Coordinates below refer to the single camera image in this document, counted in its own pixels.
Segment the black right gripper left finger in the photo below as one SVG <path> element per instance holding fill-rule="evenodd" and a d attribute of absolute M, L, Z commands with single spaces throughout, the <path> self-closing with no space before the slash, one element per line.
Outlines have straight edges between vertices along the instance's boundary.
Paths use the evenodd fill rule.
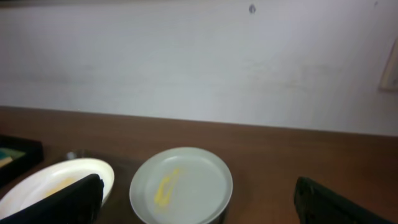
<path fill-rule="evenodd" d="M 91 224 L 103 201 L 104 182 L 90 174 L 51 196 L 1 219 L 1 224 Z"/>

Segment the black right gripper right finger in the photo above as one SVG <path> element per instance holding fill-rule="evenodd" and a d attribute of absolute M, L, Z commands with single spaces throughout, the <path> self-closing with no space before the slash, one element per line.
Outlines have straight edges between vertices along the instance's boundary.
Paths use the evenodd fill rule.
<path fill-rule="evenodd" d="M 308 177 L 299 177 L 294 205 L 300 224 L 393 224 Z"/>

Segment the white plate yellow stain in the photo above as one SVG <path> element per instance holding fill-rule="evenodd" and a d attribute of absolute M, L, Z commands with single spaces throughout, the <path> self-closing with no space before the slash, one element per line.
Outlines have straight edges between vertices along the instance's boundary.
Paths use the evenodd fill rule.
<path fill-rule="evenodd" d="M 114 184 L 113 168 L 99 159 L 72 159 L 37 171 L 14 186 L 1 199 L 1 218 L 17 213 L 90 174 L 99 175 L 104 182 L 102 202 L 105 203 Z"/>

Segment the green yellow sponge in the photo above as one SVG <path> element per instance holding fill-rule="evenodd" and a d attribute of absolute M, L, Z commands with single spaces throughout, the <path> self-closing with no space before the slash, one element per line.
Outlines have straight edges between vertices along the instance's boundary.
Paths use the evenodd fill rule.
<path fill-rule="evenodd" d="M 0 148 L 0 167 L 4 167 L 11 163 L 12 161 L 23 157 L 25 152 L 18 151 L 15 149 L 8 149 L 5 147 Z"/>

